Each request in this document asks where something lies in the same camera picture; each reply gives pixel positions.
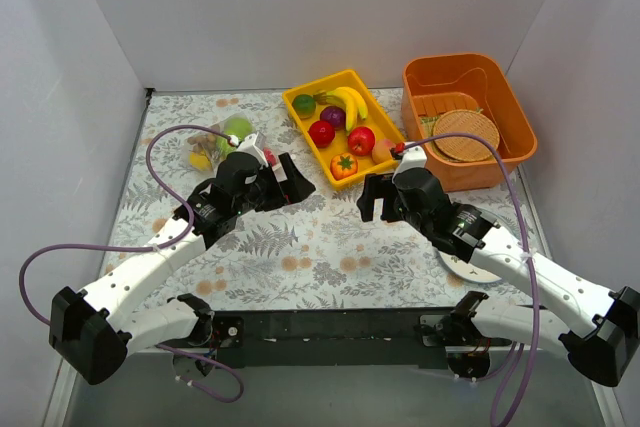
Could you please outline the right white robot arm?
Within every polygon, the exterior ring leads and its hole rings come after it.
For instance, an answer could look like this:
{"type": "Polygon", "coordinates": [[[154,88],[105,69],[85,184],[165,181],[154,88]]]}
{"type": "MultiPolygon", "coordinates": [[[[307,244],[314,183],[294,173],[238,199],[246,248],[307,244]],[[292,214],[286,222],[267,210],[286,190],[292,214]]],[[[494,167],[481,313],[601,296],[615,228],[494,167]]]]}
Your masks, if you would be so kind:
{"type": "Polygon", "coordinates": [[[368,174],[356,205],[373,218],[383,202],[384,221],[404,221],[437,250],[491,272],[542,305],[534,321],[522,308],[508,308],[485,294],[466,295],[451,313],[454,336],[464,344],[483,337],[524,342],[537,333],[540,346],[567,357],[588,379],[620,384],[639,349],[639,293],[589,282],[549,258],[525,251],[499,221],[469,204],[450,200],[425,168],[368,174]]]}

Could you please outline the green fake apple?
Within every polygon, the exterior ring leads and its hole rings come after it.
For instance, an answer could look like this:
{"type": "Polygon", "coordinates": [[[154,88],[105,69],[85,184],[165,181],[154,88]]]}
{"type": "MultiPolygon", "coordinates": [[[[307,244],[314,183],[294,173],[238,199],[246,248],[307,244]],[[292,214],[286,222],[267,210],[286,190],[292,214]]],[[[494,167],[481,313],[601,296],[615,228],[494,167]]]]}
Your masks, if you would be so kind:
{"type": "Polygon", "coordinates": [[[240,141],[244,140],[253,132],[254,128],[252,123],[245,117],[230,117],[224,122],[224,133],[229,136],[235,136],[240,141]]]}

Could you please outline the clear zip top bag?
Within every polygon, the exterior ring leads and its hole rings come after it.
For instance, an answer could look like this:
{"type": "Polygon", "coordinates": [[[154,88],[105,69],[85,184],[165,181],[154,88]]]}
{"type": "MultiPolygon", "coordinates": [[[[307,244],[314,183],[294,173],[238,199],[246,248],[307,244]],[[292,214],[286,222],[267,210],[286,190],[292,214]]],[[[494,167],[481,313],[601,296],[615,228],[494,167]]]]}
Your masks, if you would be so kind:
{"type": "Polygon", "coordinates": [[[235,148],[229,145],[228,140],[224,138],[224,135],[226,135],[224,133],[224,122],[228,118],[235,116],[247,118],[244,114],[234,114],[217,124],[208,126],[205,130],[192,129],[192,134],[186,138],[185,143],[183,144],[183,158],[188,166],[193,168],[188,161],[190,152],[204,153],[211,162],[212,170],[205,171],[203,173],[213,172],[230,153],[235,151],[235,148]]]}

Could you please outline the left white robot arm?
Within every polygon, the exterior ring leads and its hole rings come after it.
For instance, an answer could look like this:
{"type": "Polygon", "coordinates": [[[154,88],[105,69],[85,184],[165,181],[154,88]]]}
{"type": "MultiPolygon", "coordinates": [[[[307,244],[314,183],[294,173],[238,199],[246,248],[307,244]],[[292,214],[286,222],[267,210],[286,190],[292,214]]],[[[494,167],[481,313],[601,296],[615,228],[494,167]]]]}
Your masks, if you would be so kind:
{"type": "Polygon", "coordinates": [[[165,341],[191,347],[209,342],[214,313],[192,294],[151,310],[139,305],[177,270],[204,254],[247,212],[268,212],[304,201],[315,186],[288,154],[279,167],[234,152],[215,177],[198,184],[185,206],[175,210],[152,248],[78,292],[69,287],[52,300],[49,342],[91,384],[111,377],[126,358],[165,341]]]}

